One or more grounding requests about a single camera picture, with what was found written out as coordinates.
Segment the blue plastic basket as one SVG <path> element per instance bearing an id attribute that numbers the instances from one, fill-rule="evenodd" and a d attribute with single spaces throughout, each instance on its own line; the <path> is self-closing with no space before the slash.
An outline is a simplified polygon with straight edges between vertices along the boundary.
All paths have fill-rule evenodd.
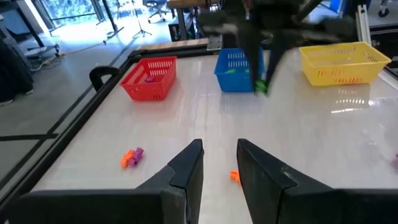
<path id="1" fill-rule="evenodd" d="M 249 62 L 242 49 L 221 49 L 214 74 L 223 92 L 253 91 Z"/>

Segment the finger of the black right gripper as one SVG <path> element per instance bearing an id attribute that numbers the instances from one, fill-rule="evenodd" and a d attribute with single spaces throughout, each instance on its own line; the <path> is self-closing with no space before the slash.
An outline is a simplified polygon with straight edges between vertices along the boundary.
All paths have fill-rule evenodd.
<path id="1" fill-rule="evenodd" d="M 268 68 L 266 73 L 265 79 L 265 93 L 269 93 L 271 81 L 273 79 L 274 72 L 286 51 L 285 44 L 274 44 L 273 48 L 270 51 L 269 61 L 268 61 Z"/>
<path id="2" fill-rule="evenodd" d="M 257 92 L 256 82 L 259 79 L 259 51 L 258 37 L 253 34 L 246 35 L 244 38 L 244 53 L 249 62 L 250 80 L 254 92 Z"/>

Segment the wooden table board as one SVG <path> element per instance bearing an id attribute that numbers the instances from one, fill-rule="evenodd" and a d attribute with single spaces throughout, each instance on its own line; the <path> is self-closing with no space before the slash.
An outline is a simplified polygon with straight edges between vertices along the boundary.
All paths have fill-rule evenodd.
<path id="1" fill-rule="evenodd" d="M 136 50 L 175 49 L 175 48 L 192 47 L 198 45 L 207 46 L 207 44 L 208 44 L 208 38 L 204 38 L 204 39 L 193 39 L 193 40 L 181 40 L 181 41 L 169 42 L 163 44 L 143 45 L 138 47 Z"/>

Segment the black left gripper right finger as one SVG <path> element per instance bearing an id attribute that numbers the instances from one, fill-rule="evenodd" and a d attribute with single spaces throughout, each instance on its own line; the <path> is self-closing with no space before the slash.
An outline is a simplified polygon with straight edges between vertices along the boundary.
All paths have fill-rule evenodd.
<path id="1" fill-rule="evenodd" d="M 398 224 L 398 189 L 334 189 L 247 139 L 237 161 L 253 224 Z"/>

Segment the person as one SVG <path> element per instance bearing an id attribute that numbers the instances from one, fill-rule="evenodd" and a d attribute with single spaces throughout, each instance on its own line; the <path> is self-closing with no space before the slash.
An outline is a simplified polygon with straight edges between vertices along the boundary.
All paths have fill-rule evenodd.
<path id="1" fill-rule="evenodd" d="M 14 100 L 16 95 L 34 91 L 30 69 L 4 40 L 0 40 L 0 107 Z"/>

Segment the yellow plastic basket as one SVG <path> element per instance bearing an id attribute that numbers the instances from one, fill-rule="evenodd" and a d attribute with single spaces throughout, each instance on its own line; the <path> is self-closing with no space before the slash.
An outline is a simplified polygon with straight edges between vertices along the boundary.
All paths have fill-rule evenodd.
<path id="1" fill-rule="evenodd" d="M 299 48 L 302 70 L 313 86 L 369 84 L 391 59 L 365 42 Z"/>

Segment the orange skeleton toy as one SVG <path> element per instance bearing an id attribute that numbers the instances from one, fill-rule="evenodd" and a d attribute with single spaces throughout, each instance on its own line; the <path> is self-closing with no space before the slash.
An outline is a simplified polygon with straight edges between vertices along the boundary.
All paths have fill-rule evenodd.
<path id="1" fill-rule="evenodd" d="M 134 156 L 134 150 L 129 150 L 127 153 L 125 153 L 120 161 L 120 166 L 125 169 L 129 165 L 129 161 L 133 158 Z"/>
<path id="2" fill-rule="evenodd" d="M 238 170 L 231 170 L 231 171 L 229 172 L 229 178 L 230 178 L 233 182 L 235 182 L 235 183 L 241 185 L 241 180 L 240 180 L 240 176 L 239 176 L 239 171 L 238 171 Z"/>

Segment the black tripod stand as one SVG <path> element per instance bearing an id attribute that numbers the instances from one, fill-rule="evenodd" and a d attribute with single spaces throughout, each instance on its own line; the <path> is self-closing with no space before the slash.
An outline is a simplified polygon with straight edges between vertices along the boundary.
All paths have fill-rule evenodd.
<path id="1" fill-rule="evenodd" d="M 131 0 L 131 3 L 132 3 L 132 5 L 133 5 L 133 8 L 134 8 L 134 15 L 135 15 L 135 17 L 136 17 L 136 19 L 137 19 L 138 26 L 139 26 L 139 31 L 138 31 L 135 35 L 133 35 L 132 38 L 133 38 L 133 39 L 136 39 L 136 38 L 139 38 L 139 37 L 145 37 L 146 34 L 152 35 L 150 32 L 145 31 L 145 30 L 142 28 L 142 26 L 141 26 L 141 22 L 140 22 L 140 20 L 139 20 L 139 16 L 137 15 L 137 9 L 136 9 L 136 5 L 135 5 L 135 0 Z"/>

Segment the silver metal bracket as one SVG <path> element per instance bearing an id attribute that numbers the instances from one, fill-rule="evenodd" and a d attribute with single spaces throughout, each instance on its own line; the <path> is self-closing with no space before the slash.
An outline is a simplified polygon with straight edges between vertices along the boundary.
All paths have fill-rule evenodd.
<path id="1" fill-rule="evenodd" d="M 208 37 L 207 51 L 221 50 L 223 47 L 223 37 L 221 35 L 210 35 Z"/>

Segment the grey rolling desk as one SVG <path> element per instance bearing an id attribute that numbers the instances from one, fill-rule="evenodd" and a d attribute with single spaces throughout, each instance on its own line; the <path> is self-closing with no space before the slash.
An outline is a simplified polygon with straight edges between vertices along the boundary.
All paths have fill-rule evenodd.
<path id="1" fill-rule="evenodd" d="M 60 46 L 58 44 L 55 45 L 44 45 L 42 40 L 40 39 L 38 33 L 34 30 L 32 24 L 28 21 L 24 13 L 22 12 L 22 9 L 16 3 L 15 1 L 0 1 L 0 20 L 3 20 L 1 13 L 7 12 L 7 11 L 16 11 L 19 15 L 19 17 L 22 19 L 24 25 L 28 28 L 29 34 L 35 39 L 35 41 L 38 43 L 38 47 L 33 47 L 33 48 L 28 48 L 27 52 L 24 53 L 24 57 L 29 59 L 29 60 L 40 60 L 43 56 L 43 54 L 54 50 L 54 56 L 55 58 L 61 56 L 60 52 Z"/>

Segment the green skeleton toy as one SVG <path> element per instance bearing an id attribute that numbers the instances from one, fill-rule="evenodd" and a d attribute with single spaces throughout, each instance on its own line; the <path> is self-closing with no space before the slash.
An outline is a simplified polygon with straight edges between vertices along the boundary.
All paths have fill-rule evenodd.
<path id="1" fill-rule="evenodd" d="M 254 92 L 255 93 L 263 93 L 267 95 L 269 91 L 269 84 L 265 80 L 256 80 Z"/>

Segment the black metal table frame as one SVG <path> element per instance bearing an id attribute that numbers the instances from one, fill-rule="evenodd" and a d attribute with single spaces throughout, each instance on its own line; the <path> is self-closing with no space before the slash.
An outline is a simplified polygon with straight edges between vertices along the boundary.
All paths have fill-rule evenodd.
<path id="1" fill-rule="evenodd" d="M 96 91 L 94 97 L 87 102 L 61 133 L 54 133 L 61 123 L 58 121 L 46 134 L 31 134 L 17 136 L 0 136 L 0 141 L 37 141 L 28 153 L 0 180 L 0 223 L 6 221 L 7 209 L 21 195 L 30 191 L 41 179 L 44 173 L 61 155 L 70 141 L 78 134 L 84 124 L 90 119 L 111 90 L 118 84 L 123 75 L 134 63 L 143 58 L 176 56 L 178 58 L 215 55 L 218 51 L 207 51 L 204 45 L 181 47 L 162 50 L 133 50 L 118 67 L 119 75 L 102 77 L 104 85 Z M 93 88 L 91 85 L 79 99 L 82 100 Z"/>

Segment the wooden desk black legs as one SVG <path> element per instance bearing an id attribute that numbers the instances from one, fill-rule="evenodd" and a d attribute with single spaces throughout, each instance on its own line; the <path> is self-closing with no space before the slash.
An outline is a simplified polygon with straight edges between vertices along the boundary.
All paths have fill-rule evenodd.
<path id="1" fill-rule="evenodd" d="M 208 7 L 213 3 L 213 0 L 167 0 L 167 6 L 171 9 L 177 10 L 178 26 L 182 40 L 187 40 L 187 29 L 185 26 L 185 18 L 183 9 L 189 7 Z"/>

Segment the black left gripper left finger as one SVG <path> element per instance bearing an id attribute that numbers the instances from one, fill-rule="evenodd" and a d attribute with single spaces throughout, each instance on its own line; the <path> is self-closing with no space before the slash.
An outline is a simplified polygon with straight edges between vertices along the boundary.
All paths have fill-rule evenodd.
<path id="1" fill-rule="evenodd" d="M 194 139 L 135 189 L 41 190 L 17 199 L 9 224 L 198 224 L 203 141 Z"/>

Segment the red plastic basket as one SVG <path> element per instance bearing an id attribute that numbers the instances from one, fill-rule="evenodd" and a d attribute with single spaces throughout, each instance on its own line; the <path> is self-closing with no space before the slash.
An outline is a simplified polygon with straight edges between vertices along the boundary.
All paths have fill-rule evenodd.
<path id="1" fill-rule="evenodd" d="M 163 100 L 176 79 L 177 57 L 143 58 L 123 78 L 120 85 L 134 101 Z M 153 83 L 146 83 L 147 77 L 154 77 Z"/>

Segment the office chair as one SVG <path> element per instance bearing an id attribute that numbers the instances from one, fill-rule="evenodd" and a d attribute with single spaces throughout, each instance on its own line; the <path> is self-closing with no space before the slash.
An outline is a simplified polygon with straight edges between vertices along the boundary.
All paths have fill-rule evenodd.
<path id="1" fill-rule="evenodd" d="M 149 9 L 153 9 L 154 13 L 151 14 L 147 20 L 148 23 L 151 23 L 151 18 L 154 17 L 155 15 L 158 15 L 160 17 L 160 20 L 162 22 L 165 22 L 164 16 L 170 12 L 163 10 L 163 7 L 166 5 L 167 0 L 143 0 L 143 5 L 147 6 Z"/>

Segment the silver aluminium extrusion post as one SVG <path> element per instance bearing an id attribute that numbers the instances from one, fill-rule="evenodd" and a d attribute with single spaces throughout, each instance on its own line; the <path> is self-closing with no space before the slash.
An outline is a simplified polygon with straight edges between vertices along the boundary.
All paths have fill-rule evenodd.
<path id="1" fill-rule="evenodd" d="M 357 35 L 360 42 L 371 45 L 371 35 L 366 4 L 358 5 L 356 11 Z"/>

